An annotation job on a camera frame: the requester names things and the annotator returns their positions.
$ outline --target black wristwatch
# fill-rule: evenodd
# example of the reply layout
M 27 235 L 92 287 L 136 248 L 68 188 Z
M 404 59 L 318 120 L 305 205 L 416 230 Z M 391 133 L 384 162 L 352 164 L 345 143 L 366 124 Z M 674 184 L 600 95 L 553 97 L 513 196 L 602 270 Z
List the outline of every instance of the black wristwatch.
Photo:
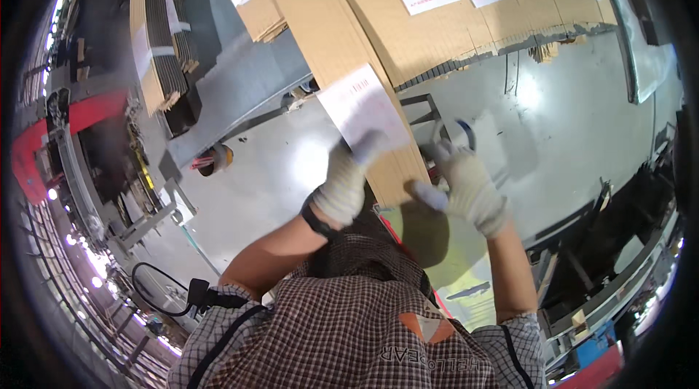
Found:
M 330 227 L 313 213 L 313 210 L 310 209 L 309 202 L 303 204 L 303 208 L 301 208 L 301 217 L 306 221 L 310 229 L 321 236 L 325 236 L 328 240 L 332 240 L 340 234 L 339 231 Z

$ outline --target black cable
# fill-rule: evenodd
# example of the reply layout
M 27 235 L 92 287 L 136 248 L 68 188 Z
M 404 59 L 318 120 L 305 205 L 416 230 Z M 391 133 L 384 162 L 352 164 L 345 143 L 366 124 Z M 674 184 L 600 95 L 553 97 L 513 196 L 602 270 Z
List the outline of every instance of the black cable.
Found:
M 185 310 L 179 312 L 179 313 L 172 313 L 172 312 L 170 312 L 170 311 L 163 310 L 163 309 L 161 309 L 160 307 L 158 307 L 158 306 L 156 306 L 155 304 L 153 304 L 148 298 L 146 298 L 146 297 L 143 295 L 143 293 L 141 293 L 140 290 L 138 290 L 138 288 L 136 287 L 136 281 L 135 281 L 135 271 L 136 271 L 139 267 L 141 267 L 142 265 L 144 265 L 144 264 L 145 264 L 146 266 L 152 267 L 154 270 L 156 270 L 156 271 L 160 272 L 161 274 L 163 274 L 164 276 L 168 277 L 168 278 L 169 278 L 170 280 L 172 280 L 175 284 L 177 284 L 180 288 L 185 289 L 185 290 L 188 291 L 188 289 L 185 288 L 179 281 L 175 280 L 173 277 L 169 276 L 168 274 L 166 274 L 165 272 L 163 272 L 161 269 L 159 269 L 159 268 L 153 266 L 151 263 L 139 262 L 139 263 L 136 263 L 136 264 L 135 264 L 133 270 L 131 271 L 131 283 L 134 285 L 134 290 L 136 291 L 136 293 L 138 293 L 138 294 L 141 296 L 141 298 L 143 298 L 143 300 L 145 301 L 146 304 L 148 304 L 149 306 L 153 307 L 153 309 L 159 311 L 159 312 L 162 313 L 162 314 L 166 314 L 166 315 L 172 316 L 172 317 L 184 316 L 184 315 L 188 314 L 188 313 L 189 313 L 189 309 L 191 309 L 191 304 L 188 304 L 188 305 L 187 305 L 187 308 L 186 308 Z

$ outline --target shoulder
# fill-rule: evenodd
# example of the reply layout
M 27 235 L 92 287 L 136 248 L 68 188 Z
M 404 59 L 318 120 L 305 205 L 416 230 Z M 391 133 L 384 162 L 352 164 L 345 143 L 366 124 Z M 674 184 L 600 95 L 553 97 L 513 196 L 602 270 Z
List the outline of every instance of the shoulder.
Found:
M 212 289 L 220 295 L 244 298 L 246 303 L 237 309 L 214 306 L 206 312 L 197 329 L 189 335 L 179 360 L 170 368 L 169 388 L 186 388 L 202 362 L 208 365 L 201 379 L 202 383 L 206 382 L 272 314 L 270 309 L 253 301 L 249 293 L 238 286 L 217 286 Z
M 520 315 L 500 325 L 487 325 L 471 333 L 495 367 L 502 387 L 544 387 L 544 359 L 535 314 Z

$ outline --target gloved hand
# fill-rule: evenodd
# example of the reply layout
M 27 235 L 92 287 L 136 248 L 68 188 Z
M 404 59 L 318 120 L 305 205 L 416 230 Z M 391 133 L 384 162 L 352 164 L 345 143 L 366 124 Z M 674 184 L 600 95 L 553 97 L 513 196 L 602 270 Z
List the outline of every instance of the gloved hand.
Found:
M 328 158 L 325 182 L 313 193 L 316 207 L 343 225 L 350 225 L 364 204 L 364 176 L 381 153 L 382 131 L 368 132 L 352 152 L 344 141 L 333 148 Z
M 470 149 L 457 148 L 448 140 L 431 145 L 435 164 L 451 189 L 444 193 L 436 187 L 415 181 L 413 194 L 434 210 L 467 219 L 486 238 L 501 231 L 510 215 L 507 198 L 495 189 L 481 160 Z

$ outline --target metal frame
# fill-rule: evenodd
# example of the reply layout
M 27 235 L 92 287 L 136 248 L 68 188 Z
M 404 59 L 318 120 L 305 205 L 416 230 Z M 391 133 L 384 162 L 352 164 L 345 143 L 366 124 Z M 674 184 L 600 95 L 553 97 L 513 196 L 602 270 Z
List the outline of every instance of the metal frame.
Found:
M 19 207 L 27 215 L 29 227 L 20 224 L 18 227 L 35 239 L 38 251 L 27 253 L 27 256 L 35 258 L 42 268 L 42 284 L 46 287 L 53 284 L 58 296 L 54 290 L 50 289 L 50 292 L 59 304 L 65 304 L 74 319 L 75 329 L 83 331 L 95 353 L 103 355 L 120 374 L 133 382 L 128 386 L 136 384 L 146 388 L 164 388 L 169 367 L 150 354 L 138 351 L 138 345 L 115 330 L 110 319 L 94 306 L 90 295 L 80 289 L 82 285 L 64 252 L 47 203 L 44 201 L 32 206 L 23 200 Z M 87 301 L 81 300 L 81 296 L 86 297 Z M 78 315 L 78 310 L 86 316 L 84 320 Z

